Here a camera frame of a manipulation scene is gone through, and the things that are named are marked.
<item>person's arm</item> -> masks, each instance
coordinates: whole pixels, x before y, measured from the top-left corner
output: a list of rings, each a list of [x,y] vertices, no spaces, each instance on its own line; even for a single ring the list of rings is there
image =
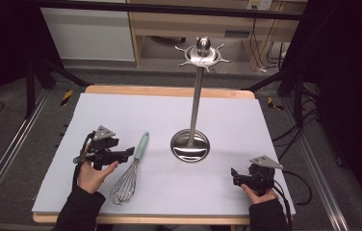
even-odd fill
[[[241,185],[241,187],[251,202],[249,207],[251,231],[287,231],[289,229],[283,207],[272,189],[258,196],[247,185]]]
[[[78,185],[73,187],[67,198],[53,231],[94,230],[96,218],[106,200],[97,189],[117,165],[118,162],[114,162],[103,170],[96,170],[89,162],[82,163]]]

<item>round base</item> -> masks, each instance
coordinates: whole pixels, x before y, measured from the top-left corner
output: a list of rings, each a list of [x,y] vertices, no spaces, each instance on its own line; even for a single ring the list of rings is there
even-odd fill
[[[189,144],[190,129],[181,130],[171,139],[171,151],[181,161],[194,163],[204,159],[210,149],[208,138],[195,130],[194,142]]]

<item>white board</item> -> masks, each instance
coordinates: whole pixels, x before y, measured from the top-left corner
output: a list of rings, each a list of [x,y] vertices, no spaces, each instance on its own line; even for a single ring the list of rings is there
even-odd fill
[[[249,200],[240,187],[233,185],[230,169],[248,174],[249,159],[263,155],[277,161],[259,102],[201,98],[196,129],[208,137],[211,150],[204,160],[187,164],[173,156],[169,145],[175,133],[190,128],[192,105],[190,97],[83,93],[42,182],[33,212],[61,211],[71,190],[72,160],[87,134],[103,125],[116,132],[115,138],[119,139],[114,151],[137,148],[147,131],[150,140],[139,163],[134,197],[121,206],[110,201],[114,183],[133,162],[130,157],[100,187],[107,198],[101,214],[247,216]],[[274,179],[295,214],[281,170],[276,170]]]

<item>stainless steel stand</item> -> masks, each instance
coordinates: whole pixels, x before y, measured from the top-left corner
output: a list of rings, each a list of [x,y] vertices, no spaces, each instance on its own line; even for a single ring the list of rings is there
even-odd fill
[[[186,61],[181,64],[193,64],[196,66],[196,79],[194,87],[193,112],[191,116],[190,129],[184,129],[176,133],[171,139],[171,151],[181,161],[194,163],[204,159],[210,150],[208,138],[201,132],[195,130],[196,119],[198,115],[199,99],[201,95],[202,75],[204,70],[224,60],[220,56],[219,49],[211,47],[211,41],[208,38],[197,38],[196,46],[191,46],[185,50],[175,47],[177,50],[183,51]]]

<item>mint green handle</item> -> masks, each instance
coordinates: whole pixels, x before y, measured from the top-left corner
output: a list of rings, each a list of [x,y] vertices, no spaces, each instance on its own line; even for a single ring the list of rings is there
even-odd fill
[[[142,158],[142,154],[144,153],[145,147],[147,146],[148,139],[150,138],[150,134],[148,132],[142,135],[142,139],[140,140],[139,147],[137,148],[136,155],[134,159],[140,160]]]

